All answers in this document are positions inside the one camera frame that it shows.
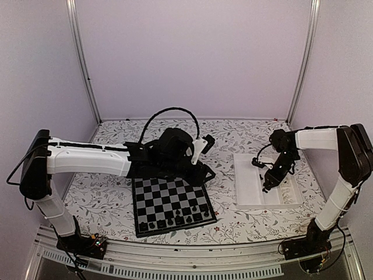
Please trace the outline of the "white plastic compartment tray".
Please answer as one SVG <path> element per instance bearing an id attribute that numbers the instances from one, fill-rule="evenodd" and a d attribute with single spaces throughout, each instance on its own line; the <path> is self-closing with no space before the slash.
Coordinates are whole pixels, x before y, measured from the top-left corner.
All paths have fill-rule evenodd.
<path id="1" fill-rule="evenodd" d="M 272 176 L 273 164 L 277 155 L 260 156 L 263 168 L 254 166 L 254 155 L 234 154 L 235 206 L 239 210 L 292 209 L 302 205 L 299 186 L 292 174 Z"/>

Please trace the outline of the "black and white chessboard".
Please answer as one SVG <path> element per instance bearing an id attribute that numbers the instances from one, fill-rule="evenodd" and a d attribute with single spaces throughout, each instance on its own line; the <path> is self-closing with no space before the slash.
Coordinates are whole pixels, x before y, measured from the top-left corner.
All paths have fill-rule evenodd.
<path id="1" fill-rule="evenodd" d="M 182 229 L 190 229 L 217 222 L 215 211 L 213 210 L 206 186 L 193 187 L 181 178 L 175 179 L 140 179 L 136 178 L 132 183 L 133 215 L 136 237 L 149 237 L 162 235 Z M 205 211 L 200 210 L 200 206 L 206 207 Z M 193 212 L 192 207 L 196 206 L 197 211 Z M 175 224 L 175 211 L 181 211 L 180 216 L 184 219 L 184 224 Z M 202 220 L 195 220 L 195 216 L 200 214 Z M 191 223 L 187 223 L 187 217 L 192 218 Z M 168 219 L 173 219 L 174 224 L 169 226 Z M 159 229 L 157 221 L 164 220 L 166 226 Z M 139 230 L 141 222 L 147 223 L 146 230 Z M 153 222 L 154 229 L 149 228 L 149 223 Z"/>

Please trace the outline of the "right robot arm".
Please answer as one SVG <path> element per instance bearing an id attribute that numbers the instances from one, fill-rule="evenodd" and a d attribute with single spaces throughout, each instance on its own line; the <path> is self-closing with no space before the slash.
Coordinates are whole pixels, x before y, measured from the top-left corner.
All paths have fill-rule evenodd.
<path id="1" fill-rule="evenodd" d="M 364 126 L 305 127 L 295 131 L 277 129 L 269 145 L 279 154 L 264 175 L 263 191 L 277 187 L 290 174 L 303 151 L 319 184 L 328 194 L 325 206 L 307 229 L 301 242 L 306 254 L 314 254 L 359 195 L 372 174 L 372 143 Z"/>

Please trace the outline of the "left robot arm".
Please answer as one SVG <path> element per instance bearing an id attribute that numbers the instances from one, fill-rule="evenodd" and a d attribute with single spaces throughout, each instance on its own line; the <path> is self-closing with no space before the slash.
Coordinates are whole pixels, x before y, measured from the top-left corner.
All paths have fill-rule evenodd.
<path id="1" fill-rule="evenodd" d="M 182 178 L 202 186 L 214 172 L 199 160 L 214 145 L 211 135 L 193 139 L 179 128 L 167 128 L 159 139 L 115 145 L 71 142 L 53 138 L 47 129 L 36 134 L 17 168 L 19 190 L 40 208 L 57 234 L 74 253 L 82 253 L 86 239 L 79 224 L 52 190 L 52 175 L 58 173 L 103 173 L 129 179 Z"/>

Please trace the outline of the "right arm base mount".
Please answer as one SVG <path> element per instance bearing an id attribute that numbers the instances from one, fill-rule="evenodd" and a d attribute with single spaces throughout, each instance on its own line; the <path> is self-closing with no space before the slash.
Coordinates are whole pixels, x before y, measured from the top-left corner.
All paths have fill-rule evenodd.
<path id="1" fill-rule="evenodd" d="M 309 243 L 306 237 L 282 240 L 277 248 L 285 260 L 298 259 L 300 268 L 307 274 L 321 271 L 330 258 L 331 242 L 326 239 L 320 243 Z"/>

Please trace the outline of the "aluminium front rail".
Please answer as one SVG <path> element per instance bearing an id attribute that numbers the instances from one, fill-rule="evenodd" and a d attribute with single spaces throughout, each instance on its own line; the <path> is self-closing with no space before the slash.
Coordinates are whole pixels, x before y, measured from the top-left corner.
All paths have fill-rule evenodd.
<path id="1" fill-rule="evenodd" d="M 50 227 L 35 238 L 27 279 L 364 279 L 348 229 L 334 231 L 332 248 L 286 259 L 279 240 L 178 246 L 108 240 L 103 259 L 66 254 Z"/>

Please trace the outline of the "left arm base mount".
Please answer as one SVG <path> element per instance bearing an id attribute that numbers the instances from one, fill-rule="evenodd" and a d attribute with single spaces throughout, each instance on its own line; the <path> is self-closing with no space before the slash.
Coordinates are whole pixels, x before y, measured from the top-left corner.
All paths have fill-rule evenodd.
<path id="1" fill-rule="evenodd" d="M 103 260 L 107 241 L 105 237 L 98 234 L 95 234 L 94 237 L 84 237 L 78 234 L 67 237 L 58 235 L 57 248 L 75 255 Z"/>

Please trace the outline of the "right aluminium frame post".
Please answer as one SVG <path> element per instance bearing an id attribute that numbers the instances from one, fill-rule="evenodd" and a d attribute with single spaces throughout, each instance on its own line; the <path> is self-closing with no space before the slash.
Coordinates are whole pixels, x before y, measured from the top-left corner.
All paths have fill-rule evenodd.
<path id="1" fill-rule="evenodd" d="M 291 125 L 295 118 L 295 113 L 297 111 L 297 107 L 300 101 L 302 88 L 305 82 L 305 77 L 308 70 L 308 64 L 310 61 L 312 47 L 315 39 L 316 29 L 318 25 L 318 16 L 319 16 L 319 9 L 320 9 L 320 0 L 312 0 L 311 1 L 311 8 L 309 13 L 309 21 L 307 27 L 307 34 L 305 39 L 305 46 L 302 55 L 301 65 L 298 72 L 297 80 L 295 83 L 295 89 L 293 93 L 293 97 L 291 100 L 290 108 L 287 114 L 286 122 L 288 125 Z"/>

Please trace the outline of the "aluminium frame post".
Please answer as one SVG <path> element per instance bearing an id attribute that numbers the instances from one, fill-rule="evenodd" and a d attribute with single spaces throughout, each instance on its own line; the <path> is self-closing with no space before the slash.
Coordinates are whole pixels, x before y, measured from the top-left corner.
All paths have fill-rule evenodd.
<path id="1" fill-rule="evenodd" d="M 302 55 L 301 65 L 298 72 L 297 80 L 295 83 L 295 89 L 293 93 L 293 97 L 291 100 L 290 108 L 287 114 L 286 122 L 288 125 L 291 125 L 295 118 L 295 113 L 297 111 L 297 107 L 300 101 L 302 88 L 305 82 L 305 77 L 308 70 L 308 64 L 310 61 L 312 47 L 315 39 L 316 29 L 318 25 L 318 16 L 319 16 L 319 9 L 320 9 L 320 0 L 312 0 L 311 1 L 311 8 L 309 13 L 309 21 L 307 27 L 307 34 L 305 39 L 305 46 Z"/>
<path id="2" fill-rule="evenodd" d="M 87 94 L 88 102 L 89 102 L 89 105 L 90 105 L 90 108 L 91 108 L 91 111 L 93 113 L 96 123 L 100 124 L 102 120 L 101 120 L 101 115 L 98 109 L 96 97 L 93 92 L 92 80 L 90 78 L 90 74 L 89 74 L 89 70 L 87 67 L 87 62 L 86 62 L 86 58 L 84 54 L 83 43 L 82 43 L 82 38 L 81 38 L 80 28 L 79 28 L 78 13 L 76 10 L 76 1 L 67 0 L 66 5 L 67 5 L 69 22 L 71 26 L 73 42 L 74 42 L 76 53 L 78 56 L 78 63 L 79 63 L 80 71 L 82 73 L 83 84 L 84 84 L 85 91 Z"/>

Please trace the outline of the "left aluminium frame post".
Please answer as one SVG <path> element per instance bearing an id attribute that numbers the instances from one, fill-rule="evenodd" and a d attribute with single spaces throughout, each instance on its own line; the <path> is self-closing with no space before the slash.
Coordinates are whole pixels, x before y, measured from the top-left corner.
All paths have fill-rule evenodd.
<path id="1" fill-rule="evenodd" d="M 78 56 L 78 63 L 79 63 L 80 71 L 82 73 L 83 84 L 84 84 L 85 91 L 87 94 L 88 102 L 89 102 L 89 105 L 90 105 L 90 108 L 91 108 L 91 111 L 93 113 L 96 123 L 100 124 L 102 120 L 101 120 L 101 115 L 98 109 L 96 97 L 93 92 L 92 80 L 90 78 L 90 74 L 89 74 L 89 70 L 87 67 L 87 62 L 86 62 L 86 58 L 84 54 L 83 43 L 82 43 L 82 38 L 81 38 L 80 28 L 79 28 L 78 13 L 76 10 L 76 1 L 67 0 L 66 5 L 67 5 L 69 22 L 71 26 L 73 42 L 74 42 L 76 53 Z"/>

